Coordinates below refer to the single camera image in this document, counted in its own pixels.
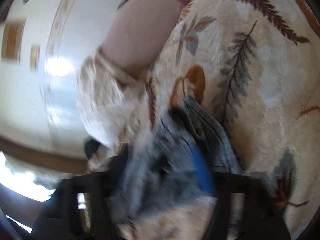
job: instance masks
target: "leaf pattern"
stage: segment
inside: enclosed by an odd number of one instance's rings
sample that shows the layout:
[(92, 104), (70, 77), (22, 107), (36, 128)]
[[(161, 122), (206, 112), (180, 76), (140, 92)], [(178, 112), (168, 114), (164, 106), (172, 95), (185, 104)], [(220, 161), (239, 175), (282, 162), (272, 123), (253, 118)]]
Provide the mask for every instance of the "leaf pattern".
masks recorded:
[(186, 23), (184, 23), (182, 26), (180, 41), (176, 54), (176, 66), (179, 65), (181, 60), (184, 41), (186, 42), (187, 51), (189, 51), (194, 56), (199, 45), (199, 38), (197, 33), (205, 30), (212, 22), (216, 20), (213, 17), (205, 16), (197, 22), (197, 15), (198, 14), (196, 14), (193, 18), (188, 29)]
[(301, 111), (301, 113), (299, 114), (300, 117), (309, 114), (312, 111), (319, 111), (320, 112), (320, 106), (312, 106), (310, 108), (307, 108), (303, 111)]
[(287, 205), (298, 208), (309, 203), (309, 201), (305, 201), (301, 204), (294, 204), (289, 200), (292, 193), (295, 173), (296, 165), (293, 160), (293, 154), (291, 154), (289, 150), (286, 150), (279, 165), (275, 167), (273, 172), (273, 178), (276, 179), (276, 188), (274, 189), (276, 197), (274, 197), (273, 200), (276, 202), (276, 206), (281, 214), (284, 213)]
[(293, 41), (294, 44), (298, 45), (299, 43), (310, 43), (309, 39), (303, 36), (298, 36), (292, 29), (290, 29), (286, 21), (279, 15), (279, 12), (274, 10), (274, 6), (270, 4), (268, 0), (240, 0), (245, 3), (250, 3), (253, 5), (255, 10), (262, 12), (263, 16), (268, 18), (270, 23), (281, 31), (282, 35), (287, 37), (290, 41)]
[(182, 22), (188, 16), (188, 14), (191, 12), (192, 5), (193, 5), (193, 0), (191, 0), (190, 3), (188, 3), (186, 7), (182, 10), (177, 24)]
[(184, 78), (178, 77), (174, 83), (170, 96), (170, 107), (180, 106), (186, 96), (193, 97), (202, 103), (205, 90), (205, 76), (201, 66), (192, 66)]
[(138, 240), (139, 236), (137, 234), (137, 227), (133, 222), (129, 222), (129, 226), (131, 229), (131, 234), (132, 234), (132, 240)]
[(320, 38), (320, 24), (313, 12), (311, 11), (308, 4), (304, 0), (296, 0), (296, 3), (299, 6), (300, 10), (303, 12), (304, 16), (306, 17), (310, 27)]
[(156, 124), (156, 95), (154, 93), (153, 79), (150, 78), (149, 82), (145, 85), (146, 91), (149, 96), (149, 118), (151, 122), (151, 130)]
[(214, 98), (214, 113), (224, 127), (238, 116), (236, 106), (241, 107), (239, 95), (247, 97), (245, 88), (252, 80), (247, 64), (251, 64), (249, 56), (255, 57), (252, 48), (256, 48), (257, 45), (251, 33), (256, 24), (257, 21), (254, 22), (248, 34), (236, 33), (236, 39), (232, 41), (233, 45), (228, 48), (233, 56), (226, 62), (227, 66), (220, 70), (226, 79), (218, 84), (221, 92)]

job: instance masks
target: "beige blanket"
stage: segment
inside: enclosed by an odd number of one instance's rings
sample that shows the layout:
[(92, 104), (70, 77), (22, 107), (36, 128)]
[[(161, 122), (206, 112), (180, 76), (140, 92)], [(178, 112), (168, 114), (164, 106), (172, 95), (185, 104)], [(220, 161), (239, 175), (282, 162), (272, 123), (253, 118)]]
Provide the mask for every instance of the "beige blanket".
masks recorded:
[[(135, 81), (97, 53), (79, 76), (87, 130), (139, 152), (170, 106), (193, 96), (262, 178), (295, 239), (320, 205), (319, 24), (301, 0), (193, 0), (150, 73)], [(128, 239), (200, 239), (212, 198), (134, 225)]]

